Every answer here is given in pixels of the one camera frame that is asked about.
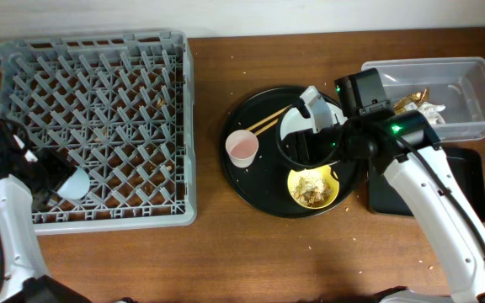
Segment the blue cup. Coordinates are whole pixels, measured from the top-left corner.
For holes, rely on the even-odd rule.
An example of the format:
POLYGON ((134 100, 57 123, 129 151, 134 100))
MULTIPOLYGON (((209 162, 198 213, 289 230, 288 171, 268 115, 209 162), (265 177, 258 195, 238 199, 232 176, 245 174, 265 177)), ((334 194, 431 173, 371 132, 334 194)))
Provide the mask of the blue cup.
POLYGON ((81 199, 90 189, 88 174, 80 167, 63 183, 56 193, 63 199, 81 199))

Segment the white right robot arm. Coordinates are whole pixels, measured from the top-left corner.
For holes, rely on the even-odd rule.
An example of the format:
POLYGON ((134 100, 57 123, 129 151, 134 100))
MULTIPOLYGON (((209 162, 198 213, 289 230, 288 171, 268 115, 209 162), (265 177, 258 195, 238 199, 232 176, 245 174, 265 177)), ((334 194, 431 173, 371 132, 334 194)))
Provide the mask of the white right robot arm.
POLYGON ((485 227, 417 110, 398 114, 372 68, 335 82, 339 104, 307 88, 281 115, 280 155, 300 171, 332 162, 369 162, 411 210, 434 249, 451 302, 485 302, 485 227))

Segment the pink cup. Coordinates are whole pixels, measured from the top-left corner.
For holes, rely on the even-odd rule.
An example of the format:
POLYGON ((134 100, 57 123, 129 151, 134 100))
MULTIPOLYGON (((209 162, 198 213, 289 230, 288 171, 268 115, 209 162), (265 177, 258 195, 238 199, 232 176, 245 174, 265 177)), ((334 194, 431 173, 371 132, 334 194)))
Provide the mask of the pink cup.
POLYGON ((248 130, 235 130, 225 141, 225 149, 235 167, 249 167, 258 151, 258 137, 248 130))

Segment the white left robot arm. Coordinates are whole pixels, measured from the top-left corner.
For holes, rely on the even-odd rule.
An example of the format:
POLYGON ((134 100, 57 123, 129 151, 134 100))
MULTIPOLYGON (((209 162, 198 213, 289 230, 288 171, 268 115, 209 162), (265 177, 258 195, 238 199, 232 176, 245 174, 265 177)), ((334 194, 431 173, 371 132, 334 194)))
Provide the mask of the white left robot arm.
POLYGON ((32 212, 52 196, 81 199, 88 174, 58 152, 33 150, 24 125, 0 119, 0 302, 84 302, 51 277, 32 212))

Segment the yellow bowl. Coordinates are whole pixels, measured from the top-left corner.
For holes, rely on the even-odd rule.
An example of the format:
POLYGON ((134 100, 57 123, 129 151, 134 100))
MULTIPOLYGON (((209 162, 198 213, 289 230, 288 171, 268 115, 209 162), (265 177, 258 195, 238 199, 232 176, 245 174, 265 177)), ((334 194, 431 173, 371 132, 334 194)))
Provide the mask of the yellow bowl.
POLYGON ((303 208, 319 210, 330 206, 338 197, 340 184, 336 172, 328 165, 291 170, 287 178, 291 198, 303 208))

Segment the food scraps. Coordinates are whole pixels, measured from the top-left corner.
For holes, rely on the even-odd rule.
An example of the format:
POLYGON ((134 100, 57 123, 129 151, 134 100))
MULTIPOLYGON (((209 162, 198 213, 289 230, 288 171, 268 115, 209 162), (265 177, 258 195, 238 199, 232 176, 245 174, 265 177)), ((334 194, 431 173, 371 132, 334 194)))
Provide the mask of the food scraps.
POLYGON ((335 187, 318 170, 291 172, 288 189, 293 200, 308 209, 328 205, 336 194, 335 187))

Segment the white wrapper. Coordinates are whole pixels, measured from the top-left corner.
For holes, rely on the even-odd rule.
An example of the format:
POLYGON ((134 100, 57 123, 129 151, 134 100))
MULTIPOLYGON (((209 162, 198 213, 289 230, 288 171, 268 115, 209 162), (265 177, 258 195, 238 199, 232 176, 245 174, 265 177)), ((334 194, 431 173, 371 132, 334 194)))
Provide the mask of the white wrapper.
POLYGON ((445 119, 441 115, 446 107, 444 105, 435 105, 430 103, 422 103, 417 111, 421 113, 430 125, 445 124, 445 119))

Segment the gold wrapper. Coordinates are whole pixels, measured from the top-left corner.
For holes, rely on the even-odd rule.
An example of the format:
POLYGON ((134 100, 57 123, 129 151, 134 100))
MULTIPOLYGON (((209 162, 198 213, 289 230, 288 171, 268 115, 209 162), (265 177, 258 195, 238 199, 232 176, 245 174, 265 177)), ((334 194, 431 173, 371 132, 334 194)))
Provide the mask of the gold wrapper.
POLYGON ((429 88, 426 88, 423 91, 411 93, 408 96, 401 98, 394 105, 395 114, 402 114, 407 111, 418 109, 424 102, 428 101, 429 94, 429 88))

